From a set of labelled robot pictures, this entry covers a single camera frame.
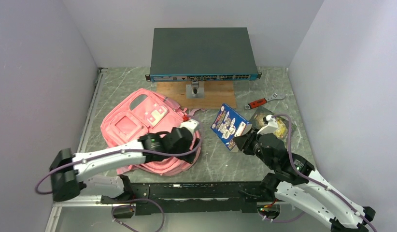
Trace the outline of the blue orange book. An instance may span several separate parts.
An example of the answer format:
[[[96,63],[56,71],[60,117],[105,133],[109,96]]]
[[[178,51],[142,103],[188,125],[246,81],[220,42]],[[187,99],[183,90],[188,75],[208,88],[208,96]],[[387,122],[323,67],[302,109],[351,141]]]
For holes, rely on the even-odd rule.
[[[239,151],[233,139],[246,134],[251,127],[252,124],[246,118],[226,103],[221,105],[214,122],[210,126],[211,130],[231,152]]]

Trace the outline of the dark glossy book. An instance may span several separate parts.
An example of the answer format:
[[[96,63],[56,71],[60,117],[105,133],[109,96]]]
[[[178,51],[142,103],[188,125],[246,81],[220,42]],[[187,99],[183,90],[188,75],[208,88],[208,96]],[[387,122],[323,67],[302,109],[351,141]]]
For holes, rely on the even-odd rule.
[[[286,141],[289,132],[293,133],[296,126],[282,116],[273,117],[274,113],[264,107],[258,107],[249,122],[259,134],[273,133],[278,139]]]

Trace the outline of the pink school backpack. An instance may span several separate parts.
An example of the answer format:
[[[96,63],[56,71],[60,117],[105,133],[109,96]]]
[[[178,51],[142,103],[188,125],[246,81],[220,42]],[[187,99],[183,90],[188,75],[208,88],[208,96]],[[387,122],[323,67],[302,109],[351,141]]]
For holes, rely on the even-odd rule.
[[[199,123],[192,118],[192,113],[182,109],[171,98],[154,91],[141,88],[131,93],[104,118],[101,132],[108,148],[120,146],[139,139],[148,133],[170,132],[173,127],[199,128]],[[169,157],[163,161],[141,165],[129,165],[117,168],[123,174],[136,167],[158,175],[175,175],[189,169],[198,159],[198,152],[193,163]]]

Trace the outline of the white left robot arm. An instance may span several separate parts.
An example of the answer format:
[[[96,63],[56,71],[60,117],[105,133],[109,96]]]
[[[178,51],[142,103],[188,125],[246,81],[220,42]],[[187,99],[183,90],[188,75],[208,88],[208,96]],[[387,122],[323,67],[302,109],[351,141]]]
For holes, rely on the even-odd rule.
[[[192,163],[200,143],[197,131],[174,127],[170,132],[148,133],[126,144],[88,153],[62,149],[49,168],[52,198],[55,202],[73,199],[85,188],[85,180],[108,170],[169,157]]]

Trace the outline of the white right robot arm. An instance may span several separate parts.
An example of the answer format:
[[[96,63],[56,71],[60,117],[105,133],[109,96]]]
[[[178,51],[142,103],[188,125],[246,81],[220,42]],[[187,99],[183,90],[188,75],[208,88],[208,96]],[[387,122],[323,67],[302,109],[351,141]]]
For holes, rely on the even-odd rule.
[[[266,201],[274,198],[291,203],[313,216],[332,232],[367,232],[375,210],[359,206],[324,180],[305,158],[288,153],[274,134],[249,132],[233,139],[239,151],[258,157],[271,169],[260,184]]]

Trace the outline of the brown wooden board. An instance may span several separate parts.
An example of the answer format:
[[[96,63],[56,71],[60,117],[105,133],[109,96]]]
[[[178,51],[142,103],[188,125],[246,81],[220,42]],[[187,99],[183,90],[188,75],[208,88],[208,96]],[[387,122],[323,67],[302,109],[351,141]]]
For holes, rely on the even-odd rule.
[[[237,108],[235,91],[232,81],[208,81],[204,83],[205,97],[188,99],[186,85],[191,82],[158,82],[156,92],[175,100],[182,108],[188,109],[219,109],[223,103]]]

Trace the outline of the grey metal switch stand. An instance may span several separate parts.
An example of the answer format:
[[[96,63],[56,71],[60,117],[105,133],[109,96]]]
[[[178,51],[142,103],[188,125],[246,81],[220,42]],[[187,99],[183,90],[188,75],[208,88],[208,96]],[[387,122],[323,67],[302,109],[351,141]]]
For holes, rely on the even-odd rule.
[[[187,84],[185,87],[186,97],[188,99],[202,99],[205,97],[203,82],[194,81],[191,82],[191,84]]]

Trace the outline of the red handled adjustable wrench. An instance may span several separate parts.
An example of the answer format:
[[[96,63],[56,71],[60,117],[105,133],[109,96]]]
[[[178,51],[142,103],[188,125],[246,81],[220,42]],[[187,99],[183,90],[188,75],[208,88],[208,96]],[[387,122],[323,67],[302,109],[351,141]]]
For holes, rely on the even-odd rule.
[[[264,105],[264,104],[266,104],[266,103],[268,103],[270,101],[282,100],[284,98],[285,98],[285,95],[280,95],[280,94],[274,93],[271,96],[269,96],[268,98],[261,98],[261,99],[256,100],[256,101],[252,101],[252,102],[246,104],[244,106],[244,108],[245,108],[245,110],[251,110],[251,109],[254,109],[254,108],[258,108],[258,107],[260,107],[260,106],[262,106],[262,105]]]

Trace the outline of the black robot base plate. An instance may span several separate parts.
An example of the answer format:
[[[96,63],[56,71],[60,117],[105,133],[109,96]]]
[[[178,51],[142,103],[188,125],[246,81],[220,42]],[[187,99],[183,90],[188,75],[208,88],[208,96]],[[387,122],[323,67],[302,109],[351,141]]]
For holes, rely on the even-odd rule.
[[[256,213],[275,200],[262,191],[260,181],[131,183],[117,197],[103,195],[101,204],[133,203],[137,216],[155,213],[228,212]]]

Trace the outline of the dark grey network switch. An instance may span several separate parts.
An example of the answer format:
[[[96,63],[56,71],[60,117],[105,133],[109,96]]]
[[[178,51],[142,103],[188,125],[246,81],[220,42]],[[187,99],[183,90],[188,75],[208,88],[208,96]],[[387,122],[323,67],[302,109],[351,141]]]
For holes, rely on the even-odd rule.
[[[148,82],[257,80],[247,28],[155,28]]]

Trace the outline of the aluminium frame rail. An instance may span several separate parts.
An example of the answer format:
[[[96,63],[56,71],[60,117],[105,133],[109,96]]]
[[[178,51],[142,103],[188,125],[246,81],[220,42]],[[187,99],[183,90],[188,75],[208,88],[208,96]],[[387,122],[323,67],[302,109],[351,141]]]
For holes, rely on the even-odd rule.
[[[80,136],[80,140],[79,140],[79,144],[78,144],[76,153],[82,153],[82,152],[85,152],[85,150],[86,150],[88,140],[90,137],[90,131],[91,131],[94,117],[96,114],[95,107],[97,107],[97,105],[99,103],[100,92],[102,91],[107,71],[108,71],[108,68],[105,68],[105,67],[98,68],[98,76],[94,82],[93,95],[92,95],[91,101],[89,103],[89,108],[87,111],[85,123],[83,126],[83,131]]]

